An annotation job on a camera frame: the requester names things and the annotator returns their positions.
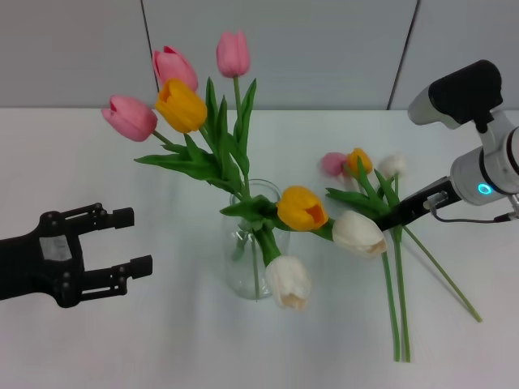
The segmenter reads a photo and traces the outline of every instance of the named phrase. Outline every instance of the white robotic arm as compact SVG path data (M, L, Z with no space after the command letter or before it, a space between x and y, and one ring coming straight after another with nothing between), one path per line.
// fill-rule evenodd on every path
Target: white robotic arm
M425 88L411 103L408 114L418 125L442 122L455 130L474 122L482 146L458 157L445 177L402 201L377 224L389 229L432 213L446 222L499 223L519 218L519 131L499 110L503 102L501 75L489 61L478 61ZM463 200L473 205L508 197L513 212L494 220L445 220L436 209Z

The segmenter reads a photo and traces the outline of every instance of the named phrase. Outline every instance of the white tulip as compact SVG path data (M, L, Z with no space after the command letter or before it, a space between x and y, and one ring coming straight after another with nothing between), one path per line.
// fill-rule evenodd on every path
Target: white tulip
M403 176L407 173L407 162L405 161L405 157L398 153L382 160L379 170L386 178L391 178L395 174Z
M303 310L310 296L311 280L296 257L282 255L268 264L265 279L274 301L281 308Z
M375 222L360 213L346 211L332 228L333 241L343 249L374 258L388 249L384 233Z

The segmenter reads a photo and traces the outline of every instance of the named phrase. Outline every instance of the tulip leaf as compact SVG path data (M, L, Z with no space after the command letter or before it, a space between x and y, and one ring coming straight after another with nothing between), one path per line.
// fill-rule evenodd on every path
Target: tulip leaf
M181 144L162 144L161 145L168 152L176 152L178 154L187 153L187 147L182 146Z
M325 225L323 225L320 229L314 229L311 233L317 235L318 237L322 237L328 241L333 242L333 224L335 223L334 219L329 219Z
M242 130L240 137L237 139L239 149L242 154L247 154L247 140L249 138L249 124L251 123L252 108L254 105L254 96L256 93L256 79L252 81L251 86L247 89L242 102Z
M186 140L187 152L189 153L189 157L194 162L204 161L204 155L202 150L196 146L195 141L188 134L184 134L184 139Z
M374 219L387 211L385 204L385 207L380 207L378 203L373 203L365 194L344 192L333 188L326 188L326 190L328 191L326 196L330 199L342 201L370 219Z
M239 216L249 223L255 223L268 219L276 210L276 204L272 203L265 196L259 195L223 208L220 210L220 213L226 216Z
M216 145L218 148L218 156L221 162L221 174L223 177L227 177L227 171L229 169L230 157L227 152L227 101L225 96L222 97L220 108L218 110L217 120L217 133Z
M236 143L236 139L231 134L227 134L227 147L229 149L230 155L233 156L234 160L242 170L244 176L249 173L249 158L247 154L243 154L241 150L238 148L238 144Z
M221 180L219 178L213 178L213 179L209 179L209 180L205 180L205 181L207 181L209 185L213 185L216 188L220 188L222 190L225 190L226 192L229 192L232 195L234 195L236 193L236 190L227 181L223 181L223 180Z
M207 160L203 162L183 160L183 157L178 154L169 156L143 156L135 161L140 164L155 165L164 169L176 170L196 180L208 181L215 178L218 179L220 176L218 167Z
M357 167L358 167L358 177L357 181L361 185L362 188L367 193L367 197L370 198L370 201L377 207L377 209L382 212L382 210L385 210L384 212L389 211L388 205L380 199L380 197L375 192L375 189L373 189L373 186L370 183L370 180L367 178L366 169L364 168L364 164L362 163L361 157L357 158Z
M208 107L208 118L206 120L209 134L212 140L216 140L216 126L218 117L218 104L217 97L214 92L214 85L212 84L211 77L208 77L208 82L205 87L205 104Z
M375 175L380 182L380 187L386 195L388 205L390 207L395 207L396 205L398 205L400 203L400 199L398 198L397 193L395 193L395 191L391 187L391 184L384 178L384 176L377 169L375 169Z
M392 176L391 178L389 178L388 180L388 184L391 185L393 181L395 181L395 177ZM384 198L384 188L382 186L379 187L379 189L376 191L377 195L383 199Z

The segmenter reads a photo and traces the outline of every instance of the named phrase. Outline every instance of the blue indicator light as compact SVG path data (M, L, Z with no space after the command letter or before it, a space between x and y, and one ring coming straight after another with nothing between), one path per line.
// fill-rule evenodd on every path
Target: blue indicator light
M478 190L482 195L489 195L492 193L492 188L488 184L479 184Z

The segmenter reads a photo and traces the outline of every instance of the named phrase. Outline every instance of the yellow tulip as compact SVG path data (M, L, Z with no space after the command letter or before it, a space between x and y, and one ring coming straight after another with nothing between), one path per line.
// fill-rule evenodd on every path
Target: yellow tulip
M373 171L373 163L371 162L370 157L367 156L361 148L355 148L351 154L346 156L346 164L353 174L358 176L358 158L362 161L366 174L371 173Z
M319 229L328 221L319 197L302 186L291 186L277 203L280 220L296 231Z
M176 131L197 131L208 116L205 103L180 79L168 79L155 108Z

